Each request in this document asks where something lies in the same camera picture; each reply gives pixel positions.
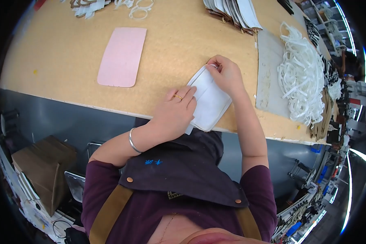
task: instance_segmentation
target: chin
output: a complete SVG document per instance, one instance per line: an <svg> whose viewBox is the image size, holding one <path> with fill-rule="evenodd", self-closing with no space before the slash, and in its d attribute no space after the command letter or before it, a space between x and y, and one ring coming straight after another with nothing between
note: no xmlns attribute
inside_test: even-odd
<svg viewBox="0 0 366 244"><path fill-rule="evenodd" d="M200 230L189 235L180 244L263 244L267 242L245 238L221 228Z"/></svg>

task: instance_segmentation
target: gold necklace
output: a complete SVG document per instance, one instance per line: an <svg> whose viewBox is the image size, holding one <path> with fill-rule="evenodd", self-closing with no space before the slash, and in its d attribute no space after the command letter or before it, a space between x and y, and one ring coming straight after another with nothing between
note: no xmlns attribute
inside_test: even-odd
<svg viewBox="0 0 366 244"><path fill-rule="evenodd" d="M168 222L168 224L167 224L167 226L166 226L166 229L164 230L164 232L163 232L163 235L161 236L161 240L158 242L158 244L159 243L162 243L163 242L163 237L164 237L164 234L166 233L166 231L167 231L167 228L168 228L168 226L169 226L169 224L171 223L171 221L175 218L175 216L178 214L178 213L175 213L175 212L172 212L173 214L175 214L172 218L171 218L171 220Z"/></svg>

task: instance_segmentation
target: woman's left hand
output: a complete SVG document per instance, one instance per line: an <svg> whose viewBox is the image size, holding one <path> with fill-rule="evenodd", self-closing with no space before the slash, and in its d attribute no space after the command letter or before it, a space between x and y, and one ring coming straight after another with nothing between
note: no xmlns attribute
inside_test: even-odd
<svg viewBox="0 0 366 244"><path fill-rule="evenodd" d="M194 119L197 101L195 86L185 86L180 90L168 91L164 101L156 106L153 119L148 125L160 136L160 143L172 141L185 133L190 121Z"/></svg>

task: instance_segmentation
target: brown paper bag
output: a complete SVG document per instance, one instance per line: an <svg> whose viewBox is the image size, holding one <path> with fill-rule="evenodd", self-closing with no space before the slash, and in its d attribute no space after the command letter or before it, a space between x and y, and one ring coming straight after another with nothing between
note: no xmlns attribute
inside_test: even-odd
<svg viewBox="0 0 366 244"><path fill-rule="evenodd" d="M52 216L68 193L64 171L75 163L75 149L50 135L12 154L12 161L29 179L43 207Z"/></svg>

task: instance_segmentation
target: gold ring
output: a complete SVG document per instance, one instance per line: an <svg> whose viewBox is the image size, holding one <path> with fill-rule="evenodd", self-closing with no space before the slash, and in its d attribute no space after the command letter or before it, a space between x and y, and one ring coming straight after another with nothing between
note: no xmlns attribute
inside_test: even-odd
<svg viewBox="0 0 366 244"><path fill-rule="evenodd" d="M183 98L181 96L178 96L176 94L174 95L174 97L180 98L181 101L183 100Z"/></svg>

